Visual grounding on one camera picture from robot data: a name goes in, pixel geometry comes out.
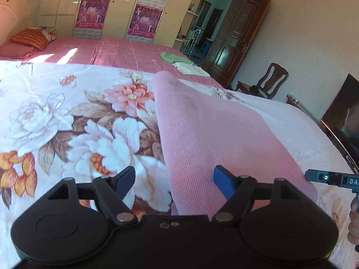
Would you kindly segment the person right hand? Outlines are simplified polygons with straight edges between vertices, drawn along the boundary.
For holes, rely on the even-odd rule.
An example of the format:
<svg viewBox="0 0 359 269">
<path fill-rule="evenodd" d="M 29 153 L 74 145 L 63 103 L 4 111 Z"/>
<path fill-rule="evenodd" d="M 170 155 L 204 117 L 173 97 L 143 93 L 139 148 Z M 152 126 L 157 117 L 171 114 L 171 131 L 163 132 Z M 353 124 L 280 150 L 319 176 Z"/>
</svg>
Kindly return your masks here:
<svg viewBox="0 0 359 269">
<path fill-rule="evenodd" d="M 356 198 L 354 198 L 350 204 L 349 218 L 348 241 L 353 245 L 359 245 L 359 214 L 358 200 Z"/>
</svg>

